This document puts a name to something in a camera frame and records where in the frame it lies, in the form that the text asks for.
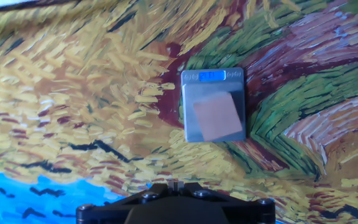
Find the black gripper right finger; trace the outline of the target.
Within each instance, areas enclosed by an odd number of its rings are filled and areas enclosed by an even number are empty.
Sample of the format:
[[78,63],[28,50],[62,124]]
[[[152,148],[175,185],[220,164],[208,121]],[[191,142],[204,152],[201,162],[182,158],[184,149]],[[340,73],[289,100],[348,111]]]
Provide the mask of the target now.
[[176,182],[176,195],[190,196],[217,205],[223,210],[229,223],[275,224],[276,222],[275,201],[271,198],[245,201],[203,188],[197,182],[182,181]]

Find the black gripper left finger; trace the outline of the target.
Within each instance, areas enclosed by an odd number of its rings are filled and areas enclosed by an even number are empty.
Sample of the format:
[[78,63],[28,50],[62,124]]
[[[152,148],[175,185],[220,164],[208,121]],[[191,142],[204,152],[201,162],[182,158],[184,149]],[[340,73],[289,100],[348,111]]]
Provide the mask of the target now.
[[92,203],[80,205],[76,209],[76,224],[125,223],[133,208],[171,196],[174,190],[177,190],[177,181],[170,181],[167,184],[153,184],[148,190],[103,206]]

